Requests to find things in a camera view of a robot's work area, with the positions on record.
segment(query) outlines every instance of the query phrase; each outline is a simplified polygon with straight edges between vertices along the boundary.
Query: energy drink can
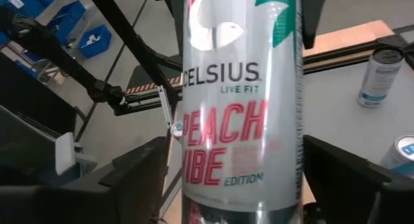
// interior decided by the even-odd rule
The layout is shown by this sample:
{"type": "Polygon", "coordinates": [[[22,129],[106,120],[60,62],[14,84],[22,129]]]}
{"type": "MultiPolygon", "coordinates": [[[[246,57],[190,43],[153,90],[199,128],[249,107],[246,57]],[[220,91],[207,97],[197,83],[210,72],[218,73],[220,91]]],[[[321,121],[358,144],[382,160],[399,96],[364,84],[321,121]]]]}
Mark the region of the energy drink can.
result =
{"type": "Polygon", "coordinates": [[[186,0],[182,223],[301,223],[301,0],[186,0]]]}
{"type": "Polygon", "coordinates": [[[382,158],[380,165],[414,179],[414,136],[398,138],[382,158]]]}
{"type": "Polygon", "coordinates": [[[364,107],[379,107],[393,85],[404,59],[402,50],[396,47],[381,47],[374,50],[358,94],[358,103],[364,107]]]}

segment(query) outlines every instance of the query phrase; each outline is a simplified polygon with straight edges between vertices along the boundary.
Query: table surface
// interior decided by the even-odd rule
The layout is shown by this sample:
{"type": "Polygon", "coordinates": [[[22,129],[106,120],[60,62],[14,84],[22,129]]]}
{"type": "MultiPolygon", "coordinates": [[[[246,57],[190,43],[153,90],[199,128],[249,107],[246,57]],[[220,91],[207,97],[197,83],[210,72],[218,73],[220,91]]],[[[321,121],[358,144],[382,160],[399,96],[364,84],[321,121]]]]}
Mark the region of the table surface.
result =
{"type": "Polygon", "coordinates": [[[403,64],[382,107],[356,97],[367,63],[306,75],[304,134],[379,163],[397,137],[414,134],[414,70],[403,64]]]}

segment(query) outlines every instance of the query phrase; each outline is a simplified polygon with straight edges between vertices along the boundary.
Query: white can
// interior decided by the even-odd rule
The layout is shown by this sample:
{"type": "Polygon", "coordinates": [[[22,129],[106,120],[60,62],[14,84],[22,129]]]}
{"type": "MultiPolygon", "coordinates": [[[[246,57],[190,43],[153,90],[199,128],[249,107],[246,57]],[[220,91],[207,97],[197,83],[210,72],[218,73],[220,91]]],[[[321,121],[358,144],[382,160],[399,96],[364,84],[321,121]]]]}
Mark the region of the white can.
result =
{"type": "Polygon", "coordinates": [[[182,223],[301,223],[301,0],[187,0],[182,223]]]}
{"type": "Polygon", "coordinates": [[[382,158],[380,165],[414,179],[414,136],[398,138],[382,158]]]}
{"type": "Polygon", "coordinates": [[[393,85],[404,59],[404,53],[396,47],[381,47],[372,53],[358,103],[364,107],[379,107],[393,85]]]}

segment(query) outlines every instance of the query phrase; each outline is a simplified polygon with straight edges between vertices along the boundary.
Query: black robotic arm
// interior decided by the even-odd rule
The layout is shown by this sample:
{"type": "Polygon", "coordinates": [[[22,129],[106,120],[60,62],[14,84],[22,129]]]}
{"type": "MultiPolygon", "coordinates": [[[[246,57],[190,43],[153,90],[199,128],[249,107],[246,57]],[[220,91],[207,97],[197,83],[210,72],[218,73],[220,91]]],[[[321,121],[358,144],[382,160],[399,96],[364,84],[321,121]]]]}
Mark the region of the black robotic arm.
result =
{"type": "Polygon", "coordinates": [[[120,86],[111,86],[96,79],[66,53],[51,30],[36,20],[0,6],[0,31],[26,50],[49,59],[68,73],[86,88],[94,102],[108,102],[116,112],[122,112],[123,109],[128,108],[120,86]]]}

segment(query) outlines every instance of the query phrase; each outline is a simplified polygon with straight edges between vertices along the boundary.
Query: can lid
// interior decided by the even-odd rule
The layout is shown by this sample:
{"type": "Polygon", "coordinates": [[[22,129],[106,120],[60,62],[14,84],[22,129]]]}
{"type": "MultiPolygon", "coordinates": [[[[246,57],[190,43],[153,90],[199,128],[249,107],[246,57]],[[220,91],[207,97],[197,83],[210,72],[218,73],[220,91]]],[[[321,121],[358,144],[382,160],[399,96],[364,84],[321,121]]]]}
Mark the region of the can lid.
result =
{"type": "Polygon", "coordinates": [[[373,53],[374,61],[386,65],[392,65],[401,62],[404,59],[404,53],[396,47],[380,47],[373,53]]]}
{"type": "Polygon", "coordinates": [[[182,121],[181,120],[173,124],[173,127],[171,128],[171,134],[174,137],[182,136],[182,121]]]}
{"type": "Polygon", "coordinates": [[[414,136],[403,136],[395,141],[395,147],[405,158],[414,161],[414,136]]]}

